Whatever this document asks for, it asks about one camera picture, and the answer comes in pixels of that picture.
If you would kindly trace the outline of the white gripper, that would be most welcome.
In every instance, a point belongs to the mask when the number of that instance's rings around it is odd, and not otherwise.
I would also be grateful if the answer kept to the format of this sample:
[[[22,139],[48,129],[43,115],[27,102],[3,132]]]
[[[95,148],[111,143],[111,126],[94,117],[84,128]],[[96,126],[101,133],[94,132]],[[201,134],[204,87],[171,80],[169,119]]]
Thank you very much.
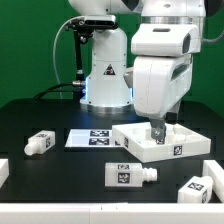
[[[199,28],[194,24],[142,23],[132,37],[131,52],[136,58],[124,80],[133,89],[136,113],[151,119],[155,140],[165,138],[165,121],[178,121],[178,114],[168,111],[190,89],[192,54],[199,45]]]

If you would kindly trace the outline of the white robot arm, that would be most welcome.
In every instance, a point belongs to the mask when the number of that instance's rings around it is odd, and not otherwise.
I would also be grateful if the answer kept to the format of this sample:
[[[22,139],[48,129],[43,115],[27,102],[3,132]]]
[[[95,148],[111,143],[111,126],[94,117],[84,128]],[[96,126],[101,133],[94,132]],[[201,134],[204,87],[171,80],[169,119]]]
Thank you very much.
[[[165,117],[176,114],[192,80],[192,56],[207,40],[204,19],[224,0],[68,0],[77,45],[93,40],[92,70],[81,103],[94,109],[133,100],[151,137],[165,138]]]

